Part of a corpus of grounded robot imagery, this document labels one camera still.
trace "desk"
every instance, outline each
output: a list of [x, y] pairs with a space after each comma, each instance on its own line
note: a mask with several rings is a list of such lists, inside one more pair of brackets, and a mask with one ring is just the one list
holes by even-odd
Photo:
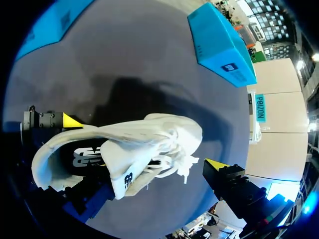
[[245, 168], [246, 88], [196, 62], [187, 15], [156, 0], [94, 2], [63, 40], [18, 60], [8, 83], [4, 122], [23, 111], [64, 111], [86, 123], [140, 120], [149, 113], [190, 117], [203, 128], [188, 182], [155, 179], [136, 196], [107, 202], [87, 224], [119, 238], [159, 238], [217, 199], [202, 176], [206, 157]]

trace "green object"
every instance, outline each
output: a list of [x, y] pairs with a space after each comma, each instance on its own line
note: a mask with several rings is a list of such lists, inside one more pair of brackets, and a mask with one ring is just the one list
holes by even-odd
[[259, 123], [267, 121], [266, 115], [266, 102], [263, 94], [255, 95], [256, 100], [256, 120]]
[[266, 61], [266, 56], [262, 51], [258, 51], [250, 56], [253, 63]]

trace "black logo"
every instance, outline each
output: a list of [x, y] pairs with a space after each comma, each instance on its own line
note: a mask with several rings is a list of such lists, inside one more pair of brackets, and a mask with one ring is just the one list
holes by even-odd
[[234, 71], [237, 70], [238, 67], [235, 65], [235, 63], [230, 63], [227, 65], [224, 65], [221, 67], [224, 71], [229, 72], [229, 71]]
[[130, 173], [125, 176], [125, 179], [124, 179], [125, 188], [128, 188], [130, 186], [130, 184], [132, 183], [132, 180], [133, 180], [133, 173]]

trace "yellow tape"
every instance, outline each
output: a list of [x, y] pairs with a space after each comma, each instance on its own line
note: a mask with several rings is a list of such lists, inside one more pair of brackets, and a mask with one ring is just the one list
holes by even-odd
[[63, 128], [79, 128], [83, 127], [83, 124], [79, 123], [75, 119], [72, 119], [66, 113], [63, 113]]
[[214, 160], [211, 160], [209, 158], [206, 159], [217, 171], [219, 171], [220, 168], [223, 167], [229, 167], [230, 165], [224, 164], [224, 163], [220, 163]]

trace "window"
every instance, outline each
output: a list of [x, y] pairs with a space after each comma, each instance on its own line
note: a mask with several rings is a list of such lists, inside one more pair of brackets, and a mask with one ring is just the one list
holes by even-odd
[[240, 6], [240, 8], [243, 10], [243, 12], [246, 14], [246, 16], [251, 16], [254, 15], [253, 10], [251, 10], [251, 8], [249, 7], [249, 5], [247, 4], [248, 0], [239, 0], [237, 3]]

